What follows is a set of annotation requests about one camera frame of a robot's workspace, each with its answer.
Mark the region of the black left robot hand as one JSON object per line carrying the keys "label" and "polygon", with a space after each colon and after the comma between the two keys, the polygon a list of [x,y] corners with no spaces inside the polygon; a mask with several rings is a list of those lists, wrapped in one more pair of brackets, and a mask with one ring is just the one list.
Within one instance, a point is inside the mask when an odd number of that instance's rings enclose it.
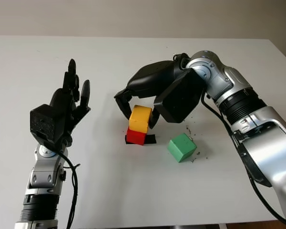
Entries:
{"label": "black left robot hand", "polygon": [[76,125],[91,110],[88,106],[90,99],[90,81],[85,80],[79,91],[79,76],[76,73],[76,62],[70,59],[68,70],[64,73],[63,86],[57,89],[51,99],[50,106],[57,108],[65,118],[63,131],[59,142],[66,147],[72,145],[72,131]]}

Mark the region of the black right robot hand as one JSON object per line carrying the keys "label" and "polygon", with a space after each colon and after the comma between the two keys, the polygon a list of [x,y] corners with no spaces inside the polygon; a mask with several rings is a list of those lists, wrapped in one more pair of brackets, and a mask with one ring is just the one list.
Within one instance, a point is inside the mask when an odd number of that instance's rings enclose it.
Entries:
{"label": "black right robot hand", "polygon": [[160,116],[168,123],[181,123],[193,110],[191,95],[194,72],[182,67],[188,57],[182,53],[172,60],[159,61],[141,67],[119,91],[114,99],[126,119],[134,111],[130,107],[133,97],[154,97],[148,125],[153,128]]}

